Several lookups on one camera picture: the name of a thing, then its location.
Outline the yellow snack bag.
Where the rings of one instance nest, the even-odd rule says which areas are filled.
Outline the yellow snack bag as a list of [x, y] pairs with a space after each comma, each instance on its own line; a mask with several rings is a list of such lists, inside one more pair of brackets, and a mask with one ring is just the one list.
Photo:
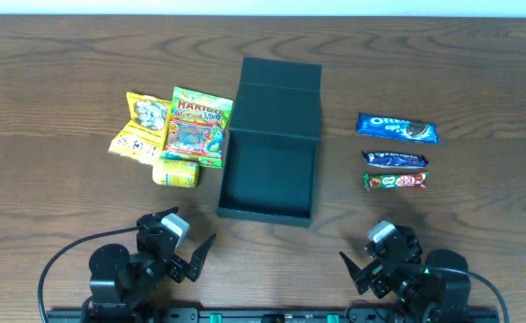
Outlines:
[[159, 159], [171, 119], [171, 101], [127, 93], [130, 120], [111, 141], [108, 152], [153, 165]]

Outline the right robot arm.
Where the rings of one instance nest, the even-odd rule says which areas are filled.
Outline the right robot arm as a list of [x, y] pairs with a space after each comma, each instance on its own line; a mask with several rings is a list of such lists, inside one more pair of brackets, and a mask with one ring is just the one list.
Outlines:
[[381, 299], [390, 292], [399, 297], [400, 308], [384, 322], [469, 322], [470, 281], [464, 275], [466, 259], [448, 249], [438, 249], [422, 260], [423, 250], [414, 230], [381, 221], [367, 234], [364, 250], [372, 262], [359, 267], [340, 252], [356, 290], [371, 290]]

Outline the dark green hinged box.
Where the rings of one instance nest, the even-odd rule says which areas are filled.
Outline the dark green hinged box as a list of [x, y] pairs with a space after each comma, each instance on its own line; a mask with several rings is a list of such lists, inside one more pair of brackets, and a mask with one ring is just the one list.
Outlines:
[[308, 227], [320, 144], [320, 65], [246, 57], [216, 212]]

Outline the purple Dairy Milk bar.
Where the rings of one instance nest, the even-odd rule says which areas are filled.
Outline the purple Dairy Milk bar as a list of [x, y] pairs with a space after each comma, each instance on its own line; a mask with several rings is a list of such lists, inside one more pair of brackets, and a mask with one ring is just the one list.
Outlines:
[[423, 169], [428, 160], [423, 155], [391, 153], [391, 152], [362, 152], [367, 165], [377, 168], [393, 169]]

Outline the green red KitKat bar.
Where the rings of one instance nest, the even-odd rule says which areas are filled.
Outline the green red KitKat bar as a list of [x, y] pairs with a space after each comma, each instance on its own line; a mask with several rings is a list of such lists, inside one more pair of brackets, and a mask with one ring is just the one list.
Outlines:
[[391, 188], [425, 188], [428, 178], [427, 171], [411, 174], [371, 174], [363, 175], [364, 189], [391, 189]]

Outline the Haribo gummy worms bag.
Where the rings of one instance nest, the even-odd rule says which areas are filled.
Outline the Haribo gummy worms bag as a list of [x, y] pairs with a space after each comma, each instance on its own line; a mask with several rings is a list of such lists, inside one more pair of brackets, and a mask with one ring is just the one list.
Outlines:
[[175, 87], [161, 157], [220, 169], [223, 166], [224, 133], [232, 106], [233, 100]]

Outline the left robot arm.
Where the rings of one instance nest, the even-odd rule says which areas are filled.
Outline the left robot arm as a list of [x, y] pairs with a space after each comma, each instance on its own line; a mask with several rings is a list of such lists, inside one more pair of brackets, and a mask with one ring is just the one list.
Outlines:
[[177, 206], [136, 221], [137, 252], [131, 254], [120, 244], [96, 249], [90, 259], [92, 296], [81, 309], [82, 322], [161, 322], [162, 311], [147, 302], [160, 282], [195, 282], [201, 275], [215, 235], [205, 240], [190, 261], [175, 250], [182, 245], [189, 224], [177, 216]]

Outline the blue Oreo cookie pack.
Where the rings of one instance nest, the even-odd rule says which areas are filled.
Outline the blue Oreo cookie pack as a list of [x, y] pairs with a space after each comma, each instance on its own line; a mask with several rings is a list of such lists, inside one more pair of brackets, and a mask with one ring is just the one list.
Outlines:
[[436, 126], [406, 119], [388, 118], [360, 113], [356, 124], [360, 135], [402, 140], [423, 144], [439, 144]]

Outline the yellow cylindrical candy pack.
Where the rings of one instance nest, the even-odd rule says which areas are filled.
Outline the yellow cylindrical candy pack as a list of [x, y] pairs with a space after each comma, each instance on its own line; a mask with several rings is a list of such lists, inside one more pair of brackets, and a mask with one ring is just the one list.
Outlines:
[[194, 188], [199, 178], [199, 165], [194, 161], [161, 159], [153, 166], [152, 178], [157, 185]]

